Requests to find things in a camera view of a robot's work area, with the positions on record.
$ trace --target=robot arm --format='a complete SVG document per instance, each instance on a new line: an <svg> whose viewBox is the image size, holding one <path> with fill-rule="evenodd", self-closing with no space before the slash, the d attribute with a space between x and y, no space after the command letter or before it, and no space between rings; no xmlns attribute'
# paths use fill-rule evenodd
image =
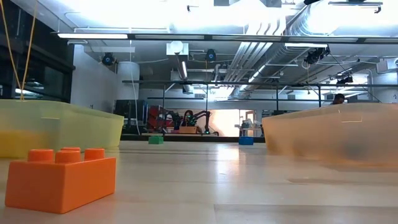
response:
<svg viewBox="0 0 398 224"><path fill-rule="evenodd" d="M210 112L209 111L201 111L199 113L196 113L193 115L193 119L197 120L199 118L202 118L206 116L206 124L205 124L205 134L209 134L209 118L210 118Z"/></svg>

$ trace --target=ceiling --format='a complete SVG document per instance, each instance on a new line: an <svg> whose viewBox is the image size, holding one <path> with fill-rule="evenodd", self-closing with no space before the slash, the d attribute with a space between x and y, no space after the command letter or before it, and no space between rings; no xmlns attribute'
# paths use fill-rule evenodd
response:
<svg viewBox="0 0 398 224"><path fill-rule="evenodd" d="M29 13L34 11L34 1L32 0L12 0L21 8ZM281 11L272 11L266 8L259 0L241 0L228 7L213 7L213 0L113 0L109 4L108 0L39 0L37 8L37 18L47 24L55 31L59 32L126 32L129 29L115 30L114 28L127 27L126 24L135 24L135 27L147 26L148 22L155 24L157 30L133 30L133 32L165 32L165 33L197 33L197 34L245 34L248 31L248 23L261 20L266 21L268 16ZM289 12L283 11L287 23L302 8L302 1L286 0L294 2L288 5ZM388 36L398 35L398 21L389 19L388 16L394 14L396 9L396 0L384 0L382 12L379 15L371 11L364 16L359 16L352 10L334 8L335 11L316 10L312 11L312 28L315 26L328 27L336 22L336 29L329 35L335 36ZM191 12L187 12L187 5L191 6ZM90 11L102 12L92 14ZM100 27L105 30L90 30L85 28ZM129 48L129 52L115 52L114 55L119 61L129 61L141 63L141 75L145 80L168 80L171 69L176 67L173 60L166 56L166 43L163 41L128 41L128 40L91 40L85 45L85 51L95 60L100 61L104 52L98 52L93 48L101 49L104 47ZM230 63L241 45L240 42L188 42L190 51L195 55L187 63L188 68L204 69L206 64L202 52L208 49L215 49L218 54L218 60ZM326 57L322 62L349 62L360 59L362 61L376 62L379 57L398 56L398 46L395 45L330 45L331 53L335 56ZM283 77L280 82L321 82L327 80L330 75L336 75L343 68L339 65L313 65L308 70L302 67L302 60L307 55L307 48L298 48L296 61L292 64L297 67L266 67L272 71L269 75L280 75L283 71ZM267 51L259 63L253 67L258 69L265 58L270 57L271 51ZM215 63L209 63L207 68L214 68ZM367 63L346 63L344 69L361 66L361 68L372 68L373 64ZM247 73L242 81L248 80L254 72Z"/></svg>

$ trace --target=orange translucent bin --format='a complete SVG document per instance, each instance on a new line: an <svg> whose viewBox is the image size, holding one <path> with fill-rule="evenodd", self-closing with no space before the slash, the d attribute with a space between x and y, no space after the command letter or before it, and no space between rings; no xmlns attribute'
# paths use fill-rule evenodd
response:
<svg viewBox="0 0 398 224"><path fill-rule="evenodd" d="M327 163L398 166L398 105L348 103L262 119L267 150Z"/></svg>
<svg viewBox="0 0 398 224"><path fill-rule="evenodd" d="M62 214L114 193L116 158L104 149L86 149L84 161L79 148L53 154L34 149L27 161L10 163L7 207Z"/></svg>

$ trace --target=white pillar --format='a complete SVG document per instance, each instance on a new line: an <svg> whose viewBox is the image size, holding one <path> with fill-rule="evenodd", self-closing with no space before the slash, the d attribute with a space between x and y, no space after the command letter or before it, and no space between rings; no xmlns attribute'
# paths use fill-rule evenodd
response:
<svg viewBox="0 0 398 224"><path fill-rule="evenodd" d="M118 84L116 99L117 100L134 100L138 99L139 84L134 84L136 94L134 94L134 88L131 83L123 83L123 80L134 81L139 80L139 65L134 62L119 62L118 63L118 74L116 74Z"/></svg>
<svg viewBox="0 0 398 224"><path fill-rule="evenodd" d="M373 84L398 84L398 73L386 73L382 75L373 75ZM398 88L373 88L373 95L382 103L398 103Z"/></svg>

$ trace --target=yellow string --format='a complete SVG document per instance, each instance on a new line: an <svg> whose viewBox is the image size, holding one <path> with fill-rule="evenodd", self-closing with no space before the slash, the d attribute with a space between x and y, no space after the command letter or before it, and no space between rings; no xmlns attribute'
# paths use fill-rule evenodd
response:
<svg viewBox="0 0 398 224"><path fill-rule="evenodd" d="M10 58L11 58L11 63L12 63L12 69L14 70L14 74L15 74L16 81L17 81L17 84L18 84L18 88L21 90L21 100L24 100L24 87L25 87L25 80L26 80L26 75L27 75L27 69L28 69L28 66L29 66L30 51L31 51L31 49L32 49L33 33L34 33L34 28L35 28L35 23L36 23L37 5L38 5L38 0L36 0L35 9L34 9L34 13L33 13L33 22L32 22L32 29L31 29L31 31L30 31L29 46L28 46L28 50L27 50L27 58L26 58L26 65L25 65L25 73L24 73L24 79L23 79L23 81L22 81L22 87L21 87L21 83L19 82L19 78L18 78L17 68L16 68L15 62L14 62L14 57L12 56L10 38L9 38L9 34L8 34L7 21L6 21L6 14L4 13L4 5L3 5L2 0L0 0L1 14L2 14L2 20L3 20L3 23L4 23L4 29L5 29L5 31L6 31L6 39L7 39L8 51L9 51L9 53L10 53Z"/></svg>
<svg viewBox="0 0 398 224"><path fill-rule="evenodd" d="M207 60L205 60L205 63L206 63L206 80L205 81L207 81Z"/></svg>
<svg viewBox="0 0 398 224"><path fill-rule="evenodd" d="M30 30L30 40L29 40L29 46L28 46L28 49L27 49L25 74L24 74L24 79L22 80L22 89L21 89L22 98L24 98L25 80L26 80L26 75L27 75L27 69L29 67L30 51L32 50L33 33L34 33L34 30L35 30L35 24L36 24L37 3L38 3L38 0L36 0L36 3L35 3L35 10L34 10L34 13L33 13L32 29Z"/></svg>
<svg viewBox="0 0 398 224"><path fill-rule="evenodd" d="M4 13L4 6L3 6L3 3L2 3L2 0L0 0L0 5L1 5L2 21L3 21L3 23L4 23L4 30L6 31L6 39L7 39L8 51L9 51L9 53L10 53L10 58L11 58L12 69L14 70L14 75L15 75L15 78L16 78L16 80L17 80L18 87L19 87L19 89L21 90L21 89L22 89L22 88L21 88L21 83L19 83L17 68L16 68L15 63L14 63L14 57L12 56L10 38L9 38L9 36L8 36L8 28L7 28L7 22L6 22L6 14Z"/></svg>

